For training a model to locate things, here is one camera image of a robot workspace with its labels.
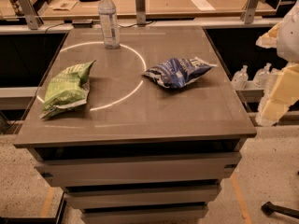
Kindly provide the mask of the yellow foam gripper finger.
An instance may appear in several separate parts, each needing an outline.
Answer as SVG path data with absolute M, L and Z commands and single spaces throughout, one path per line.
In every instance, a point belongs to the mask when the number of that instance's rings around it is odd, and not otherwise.
M 273 68 L 264 87 L 255 121 L 260 126 L 273 126 L 298 100 L 299 63 L 287 63 L 281 70 Z

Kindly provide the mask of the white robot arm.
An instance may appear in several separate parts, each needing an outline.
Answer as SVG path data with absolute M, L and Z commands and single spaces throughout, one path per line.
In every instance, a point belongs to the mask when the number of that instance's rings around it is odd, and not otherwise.
M 255 121 L 260 126 L 270 127 L 299 100 L 299 0 L 256 44 L 276 48 L 278 57 L 287 62 L 281 70 L 272 69 L 258 106 Z

